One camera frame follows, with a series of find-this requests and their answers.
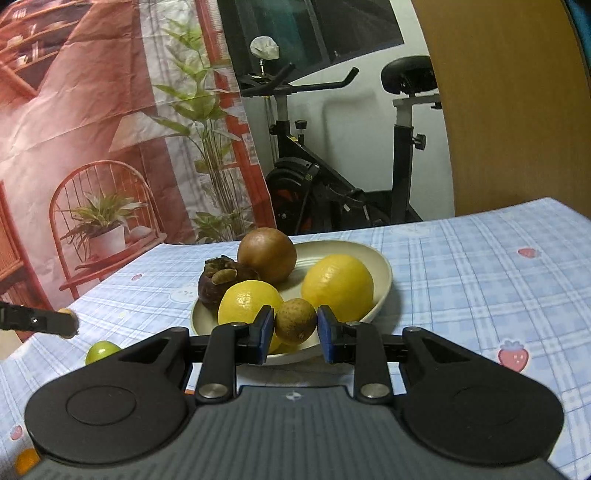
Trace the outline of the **yellow round fruit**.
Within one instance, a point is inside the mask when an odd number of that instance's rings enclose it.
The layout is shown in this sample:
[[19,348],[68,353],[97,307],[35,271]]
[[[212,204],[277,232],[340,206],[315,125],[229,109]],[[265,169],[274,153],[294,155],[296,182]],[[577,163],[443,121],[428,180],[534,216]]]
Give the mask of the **yellow round fruit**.
[[60,308],[57,314],[59,320],[58,335],[64,339],[71,339],[76,336],[80,325],[77,314],[68,308]]

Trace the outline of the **small brown longan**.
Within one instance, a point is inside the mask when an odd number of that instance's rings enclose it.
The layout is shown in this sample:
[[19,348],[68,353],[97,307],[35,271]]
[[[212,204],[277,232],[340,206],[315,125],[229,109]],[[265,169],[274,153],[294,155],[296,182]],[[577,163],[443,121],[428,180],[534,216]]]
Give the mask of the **small brown longan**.
[[281,305],[276,314],[276,335],[288,345],[300,345],[314,333],[317,327],[317,311],[310,302],[294,298]]

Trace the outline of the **green apple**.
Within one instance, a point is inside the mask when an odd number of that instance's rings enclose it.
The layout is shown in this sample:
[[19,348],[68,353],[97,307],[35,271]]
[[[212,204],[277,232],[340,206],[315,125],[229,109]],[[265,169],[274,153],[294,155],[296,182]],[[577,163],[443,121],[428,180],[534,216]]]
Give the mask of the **green apple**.
[[90,347],[85,357],[85,364],[90,365],[119,352],[121,348],[110,341],[99,341]]

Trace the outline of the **orange tangerine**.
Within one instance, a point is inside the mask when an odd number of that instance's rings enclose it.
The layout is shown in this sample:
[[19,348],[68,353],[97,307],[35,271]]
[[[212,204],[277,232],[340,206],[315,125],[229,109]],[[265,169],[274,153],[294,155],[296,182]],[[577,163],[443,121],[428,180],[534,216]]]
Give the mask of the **orange tangerine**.
[[27,448],[19,453],[14,463],[14,469],[19,477],[27,474],[40,462],[40,456],[34,448]]

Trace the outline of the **beige ceramic plate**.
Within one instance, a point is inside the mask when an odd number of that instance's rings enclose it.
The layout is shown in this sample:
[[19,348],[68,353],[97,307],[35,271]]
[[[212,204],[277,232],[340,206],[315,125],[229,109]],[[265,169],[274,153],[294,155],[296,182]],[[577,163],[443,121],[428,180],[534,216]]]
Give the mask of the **beige ceramic plate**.
[[387,259],[366,245],[318,240],[296,244],[266,228],[242,239],[235,258],[208,259],[197,281],[192,326],[199,335],[232,321],[250,323],[270,306],[276,326],[267,364],[307,360],[320,351],[320,309],[339,322],[370,323],[391,290]]

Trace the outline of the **yellow lemon front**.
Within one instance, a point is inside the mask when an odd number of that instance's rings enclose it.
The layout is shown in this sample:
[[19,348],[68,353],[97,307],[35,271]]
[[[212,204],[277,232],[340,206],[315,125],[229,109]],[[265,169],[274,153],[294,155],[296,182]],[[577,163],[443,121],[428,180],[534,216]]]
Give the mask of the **yellow lemon front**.
[[246,280],[232,285],[221,299],[217,311],[219,325],[235,322],[252,323],[263,306],[270,306],[279,312],[283,306],[280,292],[269,283],[260,280]]

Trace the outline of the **yellow lemon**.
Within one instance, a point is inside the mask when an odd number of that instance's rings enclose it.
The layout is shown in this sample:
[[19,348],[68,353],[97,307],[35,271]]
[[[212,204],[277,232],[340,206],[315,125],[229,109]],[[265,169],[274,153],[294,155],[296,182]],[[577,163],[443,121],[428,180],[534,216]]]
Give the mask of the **yellow lemon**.
[[270,306],[279,312],[283,306],[280,292],[269,283],[260,280],[246,280],[232,285],[221,299],[217,311],[219,325],[235,322],[252,323],[263,306]]
[[342,323],[359,321],[374,306],[374,281],[365,264],[346,254],[329,255],[304,276],[301,298],[332,309]]

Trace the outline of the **yellow lemon back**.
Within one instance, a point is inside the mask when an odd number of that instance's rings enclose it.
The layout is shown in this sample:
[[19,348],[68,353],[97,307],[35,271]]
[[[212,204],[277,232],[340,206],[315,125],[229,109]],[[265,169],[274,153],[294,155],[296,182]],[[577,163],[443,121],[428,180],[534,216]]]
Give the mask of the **yellow lemon back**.
[[374,306],[374,281],[365,264],[346,254],[329,255],[304,276],[301,298],[332,309],[342,323],[359,321]]

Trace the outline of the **dark purple mangosteen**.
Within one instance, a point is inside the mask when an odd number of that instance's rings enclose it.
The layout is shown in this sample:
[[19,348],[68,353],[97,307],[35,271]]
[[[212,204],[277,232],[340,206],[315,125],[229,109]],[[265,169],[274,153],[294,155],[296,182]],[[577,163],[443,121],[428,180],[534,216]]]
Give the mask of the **dark purple mangosteen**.
[[205,308],[215,311],[225,292],[246,280],[259,280],[259,274],[225,255],[208,259],[197,283],[198,299]]

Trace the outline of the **brown round fruit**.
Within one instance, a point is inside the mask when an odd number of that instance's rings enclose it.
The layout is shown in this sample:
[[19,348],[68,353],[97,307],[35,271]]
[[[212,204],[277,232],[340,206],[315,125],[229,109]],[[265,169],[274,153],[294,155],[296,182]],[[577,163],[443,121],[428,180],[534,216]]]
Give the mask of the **brown round fruit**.
[[274,228],[261,227],[249,232],[238,246],[238,264],[252,268],[270,284],[286,281],[296,262],[294,243]]

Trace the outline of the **blue plaid tablecloth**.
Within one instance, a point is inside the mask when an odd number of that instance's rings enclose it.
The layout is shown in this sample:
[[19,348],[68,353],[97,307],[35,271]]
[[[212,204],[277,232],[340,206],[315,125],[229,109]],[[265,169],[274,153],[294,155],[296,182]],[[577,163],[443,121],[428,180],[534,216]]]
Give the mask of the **blue plaid tablecloth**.
[[[377,327],[416,325],[493,360],[515,348],[525,374],[561,399],[566,421],[552,462],[572,479],[590,475],[590,222],[544,198],[445,220],[345,231],[390,262],[393,286]],[[31,445],[25,405],[42,385],[80,368],[108,340],[127,347],[191,322],[205,260],[235,243],[161,245],[72,304],[69,340],[34,335],[1,364],[1,475],[15,477]]]

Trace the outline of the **printed red backdrop cloth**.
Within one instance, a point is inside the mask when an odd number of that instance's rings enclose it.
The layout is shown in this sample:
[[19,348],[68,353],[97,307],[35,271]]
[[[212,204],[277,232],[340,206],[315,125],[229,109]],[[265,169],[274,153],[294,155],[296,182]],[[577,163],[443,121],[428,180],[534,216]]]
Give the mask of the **printed red backdrop cloth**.
[[164,243],[274,225],[214,1],[1,5],[1,297],[58,309]]

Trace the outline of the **wooden door panel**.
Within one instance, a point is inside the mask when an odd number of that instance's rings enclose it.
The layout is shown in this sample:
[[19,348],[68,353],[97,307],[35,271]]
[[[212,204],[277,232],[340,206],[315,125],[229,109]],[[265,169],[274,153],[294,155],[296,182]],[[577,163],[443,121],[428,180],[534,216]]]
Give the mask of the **wooden door panel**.
[[552,197],[590,213],[590,74],[561,1],[417,1],[459,215]]

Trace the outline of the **dark window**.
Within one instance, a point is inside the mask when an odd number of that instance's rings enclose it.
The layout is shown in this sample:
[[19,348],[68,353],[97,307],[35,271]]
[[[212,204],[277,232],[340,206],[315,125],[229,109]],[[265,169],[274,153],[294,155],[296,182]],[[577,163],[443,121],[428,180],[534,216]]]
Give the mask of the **dark window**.
[[239,77],[262,69],[249,50],[259,36],[270,36],[280,47],[280,58],[263,68],[276,74],[293,63],[291,80],[404,43],[389,1],[223,0],[218,9]]

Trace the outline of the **blue curtain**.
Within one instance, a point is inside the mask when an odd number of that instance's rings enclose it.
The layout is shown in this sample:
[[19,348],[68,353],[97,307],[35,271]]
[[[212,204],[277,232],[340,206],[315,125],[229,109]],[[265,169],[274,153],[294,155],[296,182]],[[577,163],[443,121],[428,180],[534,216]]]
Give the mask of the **blue curtain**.
[[566,0],[587,67],[591,67],[591,0]]

